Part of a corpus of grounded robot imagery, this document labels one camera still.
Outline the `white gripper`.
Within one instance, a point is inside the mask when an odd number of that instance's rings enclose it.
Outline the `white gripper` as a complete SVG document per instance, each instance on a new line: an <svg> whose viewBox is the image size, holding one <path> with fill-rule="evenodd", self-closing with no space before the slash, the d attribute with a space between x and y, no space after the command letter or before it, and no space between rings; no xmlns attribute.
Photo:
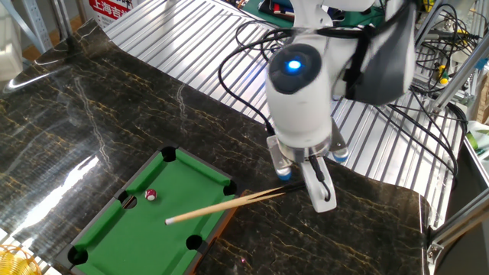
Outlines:
<svg viewBox="0 0 489 275"><path fill-rule="evenodd" d="M313 208L316 212L328 212L336 208L336 194L332 178L329 174L323 157L316 157L318 170L324 176L324 180L318 180L313 165L309 162L300 164L304 182L290 184L288 191L297 191L306 187L311 199Z"/></svg>

